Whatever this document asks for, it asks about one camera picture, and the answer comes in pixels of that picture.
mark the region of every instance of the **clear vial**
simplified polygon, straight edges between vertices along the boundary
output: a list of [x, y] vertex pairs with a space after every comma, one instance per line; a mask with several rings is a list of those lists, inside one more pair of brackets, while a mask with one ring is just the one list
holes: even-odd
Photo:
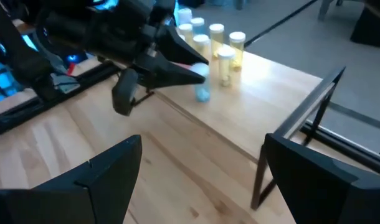
[[205, 77], [203, 84], [194, 85], [194, 91], [198, 102], [208, 102], [211, 97], [209, 89], [209, 66], [204, 63], [195, 63], [191, 66], [190, 70]]
[[192, 46], [192, 25], [182, 24], [179, 26], [180, 34], [184, 36], [184, 40], [188, 45]]
[[209, 26], [211, 35], [212, 56], [217, 58], [217, 51], [223, 46], [223, 32], [225, 27], [222, 24], [212, 24]]
[[230, 86], [232, 83], [232, 61], [235, 57], [235, 50], [229, 46], [221, 47], [217, 56], [219, 59], [219, 79], [222, 86]]
[[239, 70], [242, 67], [242, 57], [244, 54], [245, 33], [233, 32], [229, 35], [230, 46], [235, 50], [235, 58], [232, 67]]
[[179, 25], [191, 23], [191, 19], [192, 19], [191, 9], [189, 8], [180, 9], [178, 11], [178, 19], [179, 19], [178, 21]]
[[192, 25], [192, 32], [194, 33], [194, 35], [205, 34], [205, 30], [204, 30], [205, 21], [203, 18], [197, 17], [197, 18], [191, 19], [191, 25]]
[[193, 37], [192, 44], [194, 49], [204, 58], [209, 58], [209, 37], [205, 34], [199, 34]]

